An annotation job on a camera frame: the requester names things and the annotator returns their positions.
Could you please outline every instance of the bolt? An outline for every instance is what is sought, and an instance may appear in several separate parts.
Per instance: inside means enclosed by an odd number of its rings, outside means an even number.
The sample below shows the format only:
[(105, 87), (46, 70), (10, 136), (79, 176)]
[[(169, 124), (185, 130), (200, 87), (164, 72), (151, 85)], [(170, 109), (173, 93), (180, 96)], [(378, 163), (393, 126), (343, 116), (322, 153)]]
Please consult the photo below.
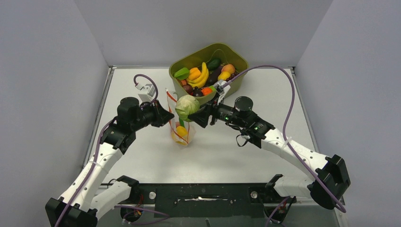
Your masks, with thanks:
[(251, 192), (251, 198), (252, 198), (252, 199), (258, 198), (258, 193), (255, 192), (255, 191)]
[(150, 192), (149, 193), (149, 199), (154, 200), (156, 198), (156, 193), (155, 192)]

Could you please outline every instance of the bunch of bananas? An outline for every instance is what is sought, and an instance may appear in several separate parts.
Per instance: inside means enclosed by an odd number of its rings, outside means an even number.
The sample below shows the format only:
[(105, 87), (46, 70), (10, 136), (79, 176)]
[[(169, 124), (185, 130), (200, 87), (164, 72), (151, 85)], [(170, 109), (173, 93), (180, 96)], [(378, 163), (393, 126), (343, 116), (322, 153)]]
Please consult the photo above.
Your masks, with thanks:
[(195, 88), (195, 87), (203, 87), (206, 84), (206, 81), (208, 80), (209, 77), (209, 69), (206, 66), (206, 63), (202, 62), (202, 72), (196, 73), (196, 70), (199, 71), (197, 68), (193, 68), (190, 71), (190, 76), (186, 79), (188, 84)]

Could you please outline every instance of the cabbage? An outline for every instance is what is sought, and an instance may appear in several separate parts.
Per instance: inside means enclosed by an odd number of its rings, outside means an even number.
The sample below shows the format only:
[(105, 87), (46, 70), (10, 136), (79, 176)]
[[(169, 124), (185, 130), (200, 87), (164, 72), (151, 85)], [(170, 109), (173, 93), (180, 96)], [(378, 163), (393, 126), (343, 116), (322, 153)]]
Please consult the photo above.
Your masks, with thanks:
[(177, 104), (175, 105), (175, 111), (182, 120), (191, 122), (191, 120), (188, 119), (188, 115), (197, 112), (200, 107), (201, 105), (195, 97), (185, 95), (178, 99)]

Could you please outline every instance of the lemon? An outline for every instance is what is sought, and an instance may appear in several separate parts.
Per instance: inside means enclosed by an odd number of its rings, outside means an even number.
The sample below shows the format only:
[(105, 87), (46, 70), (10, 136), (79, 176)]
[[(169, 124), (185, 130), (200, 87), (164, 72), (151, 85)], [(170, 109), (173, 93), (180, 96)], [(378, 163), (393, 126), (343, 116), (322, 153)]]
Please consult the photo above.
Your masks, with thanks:
[(178, 126), (177, 127), (177, 133), (181, 137), (184, 137), (184, 136), (188, 135), (188, 131), (183, 126)]

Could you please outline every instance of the olive green basket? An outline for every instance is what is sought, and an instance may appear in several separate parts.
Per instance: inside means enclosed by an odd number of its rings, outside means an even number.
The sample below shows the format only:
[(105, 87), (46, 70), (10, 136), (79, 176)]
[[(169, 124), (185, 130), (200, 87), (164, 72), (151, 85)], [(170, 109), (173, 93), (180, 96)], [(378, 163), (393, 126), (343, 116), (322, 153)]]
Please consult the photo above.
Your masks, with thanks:
[[(248, 62), (242, 58), (237, 52), (233, 51), (229, 46), (216, 43), (209, 45), (191, 55), (186, 56), (185, 58), (175, 62), (170, 66), (169, 74), (171, 79), (173, 80), (175, 92), (177, 93), (178, 98), (187, 95), (187, 92), (180, 85), (177, 79), (173, 77), (174, 73), (178, 70), (186, 67), (188, 69), (192, 69), (194, 67), (199, 67), (202, 65), (202, 62), (208, 63), (211, 59), (220, 58), (222, 63), (232, 64), (235, 67), (235, 70), (239, 73), (248, 68)], [(242, 84), (242, 80), (244, 79), (246, 73), (238, 77), (230, 84), (230, 90), (228, 91), (226, 97), (236, 92)], [(199, 103), (202, 105), (209, 100), (211, 100), (216, 92), (208, 94), (203, 97), (195, 97)]]

